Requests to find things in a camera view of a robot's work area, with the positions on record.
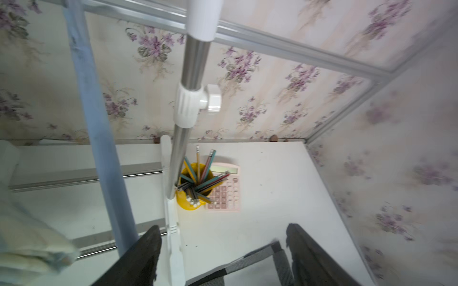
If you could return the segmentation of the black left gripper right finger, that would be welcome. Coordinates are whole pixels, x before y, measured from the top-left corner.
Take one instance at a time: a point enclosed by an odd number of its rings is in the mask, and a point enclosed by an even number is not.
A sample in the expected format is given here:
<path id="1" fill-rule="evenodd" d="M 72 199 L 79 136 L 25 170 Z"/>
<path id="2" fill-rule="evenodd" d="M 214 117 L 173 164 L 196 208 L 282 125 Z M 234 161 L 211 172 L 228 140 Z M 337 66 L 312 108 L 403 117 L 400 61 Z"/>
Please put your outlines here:
<path id="1" fill-rule="evenodd" d="M 286 235 L 295 286 L 360 285 L 300 225 L 289 224 Z"/>

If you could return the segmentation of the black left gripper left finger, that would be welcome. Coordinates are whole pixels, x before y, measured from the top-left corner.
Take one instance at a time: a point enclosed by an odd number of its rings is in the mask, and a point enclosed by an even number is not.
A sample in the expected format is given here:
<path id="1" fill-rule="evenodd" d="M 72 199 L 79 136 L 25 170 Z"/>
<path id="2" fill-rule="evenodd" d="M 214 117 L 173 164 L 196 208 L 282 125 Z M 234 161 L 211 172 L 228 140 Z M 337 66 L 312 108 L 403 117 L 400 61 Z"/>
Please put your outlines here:
<path id="1" fill-rule="evenodd" d="M 154 225 L 93 284 L 95 286 L 152 286 L 157 278 L 161 247 L 161 231 L 157 225 Z"/>

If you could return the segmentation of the light blue plastic hanger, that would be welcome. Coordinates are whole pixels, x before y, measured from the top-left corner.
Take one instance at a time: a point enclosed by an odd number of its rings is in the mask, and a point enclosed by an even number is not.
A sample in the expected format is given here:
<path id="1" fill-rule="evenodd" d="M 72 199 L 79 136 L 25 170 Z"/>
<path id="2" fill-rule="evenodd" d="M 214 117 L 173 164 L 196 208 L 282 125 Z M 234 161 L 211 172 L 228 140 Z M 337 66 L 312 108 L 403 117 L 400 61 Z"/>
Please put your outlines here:
<path id="1" fill-rule="evenodd" d="M 101 91 L 81 1 L 64 1 L 63 13 L 89 143 L 114 240 L 123 256 L 138 240 L 134 216 Z"/>

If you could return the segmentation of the black white checkered scarf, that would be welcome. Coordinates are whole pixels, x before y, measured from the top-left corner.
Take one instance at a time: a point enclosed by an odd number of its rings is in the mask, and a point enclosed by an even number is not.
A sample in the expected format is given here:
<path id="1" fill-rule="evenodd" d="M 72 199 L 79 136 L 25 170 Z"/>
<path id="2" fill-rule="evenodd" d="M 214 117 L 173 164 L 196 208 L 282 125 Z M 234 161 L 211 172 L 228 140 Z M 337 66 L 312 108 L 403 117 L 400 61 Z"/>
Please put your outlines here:
<path id="1" fill-rule="evenodd" d="M 194 277 L 188 286 L 292 286 L 292 270 L 279 241 Z"/>

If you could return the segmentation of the blue cream plaid scarf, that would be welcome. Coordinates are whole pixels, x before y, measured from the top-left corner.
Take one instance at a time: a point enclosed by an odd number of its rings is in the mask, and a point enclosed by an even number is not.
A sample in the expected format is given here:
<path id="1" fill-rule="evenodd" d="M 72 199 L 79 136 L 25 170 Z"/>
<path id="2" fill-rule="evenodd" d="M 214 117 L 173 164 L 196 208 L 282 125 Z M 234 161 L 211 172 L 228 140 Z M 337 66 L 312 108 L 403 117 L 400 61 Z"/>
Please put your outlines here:
<path id="1" fill-rule="evenodd" d="M 20 151 L 1 141 L 1 285 L 26 286 L 46 274 L 59 274 L 80 255 L 64 235 L 34 218 L 12 198 L 8 184 Z"/>

